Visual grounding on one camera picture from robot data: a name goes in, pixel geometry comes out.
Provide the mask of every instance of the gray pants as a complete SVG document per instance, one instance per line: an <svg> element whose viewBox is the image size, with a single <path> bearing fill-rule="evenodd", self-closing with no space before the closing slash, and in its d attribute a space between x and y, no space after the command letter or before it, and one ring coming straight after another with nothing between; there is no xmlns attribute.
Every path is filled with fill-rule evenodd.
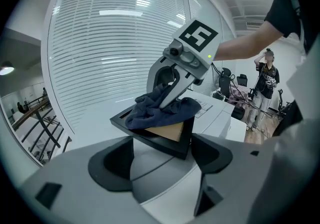
<svg viewBox="0 0 320 224"><path fill-rule="evenodd" d="M257 91L257 95L255 95L253 97L253 104L254 106L256 106L257 108L259 108L262 111L267 111L269 104L271 102L270 98L266 98L265 96L263 96L261 94L260 91ZM259 127L262 120L264 119L265 114L261 111L259 111L258 109L255 109L253 107L250 107L250 112L247 118L247 126L249 126L250 128L252 126L254 127Z"/></svg>

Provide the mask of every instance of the black tray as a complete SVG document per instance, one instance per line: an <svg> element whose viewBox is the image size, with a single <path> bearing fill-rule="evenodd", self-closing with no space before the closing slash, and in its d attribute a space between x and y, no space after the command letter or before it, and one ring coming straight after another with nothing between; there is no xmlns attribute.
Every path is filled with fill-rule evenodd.
<svg viewBox="0 0 320 224"><path fill-rule="evenodd" d="M189 144L191 140L192 129L194 127L194 120L195 118L192 117L186 121L184 121L183 129L180 135L179 141L174 141L160 135L154 134L150 131L145 129L133 129L129 130L126 127L125 119L127 115L130 114L131 110L134 108L135 105L128 107L124 111L116 114L112 118L110 118L111 124L115 127L119 128L120 130L124 131L126 134L133 136L135 139L141 141L148 146L169 154L171 156L186 159Z"/></svg>

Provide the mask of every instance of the black sleeve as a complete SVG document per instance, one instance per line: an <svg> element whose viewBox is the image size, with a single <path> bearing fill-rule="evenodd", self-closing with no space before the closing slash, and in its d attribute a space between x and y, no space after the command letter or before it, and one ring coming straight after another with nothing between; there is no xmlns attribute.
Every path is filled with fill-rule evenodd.
<svg viewBox="0 0 320 224"><path fill-rule="evenodd" d="M270 22L285 38L291 33L296 33L300 37L300 21L291 0L273 0L264 20Z"/></svg>
<svg viewBox="0 0 320 224"><path fill-rule="evenodd" d="M279 71L276 69L275 71L275 82L278 84L280 83Z"/></svg>
<svg viewBox="0 0 320 224"><path fill-rule="evenodd" d="M261 72L262 68L264 67L264 63L259 62L259 66L255 65L255 70Z"/></svg>

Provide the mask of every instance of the dark blue towel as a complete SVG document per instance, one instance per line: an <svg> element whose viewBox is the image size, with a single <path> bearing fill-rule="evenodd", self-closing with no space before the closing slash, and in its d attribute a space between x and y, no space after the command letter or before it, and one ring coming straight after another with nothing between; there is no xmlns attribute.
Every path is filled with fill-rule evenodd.
<svg viewBox="0 0 320 224"><path fill-rule="evenodd" d="M189 97L159 109L160 103L170 92L169 87L170 85L160 84L152 92L136 98L136 105L125 120L126 127L132 130L169 126L194 117L201 105Z"/></svg>

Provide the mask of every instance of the air vent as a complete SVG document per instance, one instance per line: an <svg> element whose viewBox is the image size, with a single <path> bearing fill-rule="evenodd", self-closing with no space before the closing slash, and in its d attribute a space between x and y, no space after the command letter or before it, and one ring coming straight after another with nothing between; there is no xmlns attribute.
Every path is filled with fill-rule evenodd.
<svg viewBox="0 0 320 224"><path fill-rule="evenodd" d="M259 28L264 22L263 21L246 21L246 28L247 29L257 29Z"/></svg>

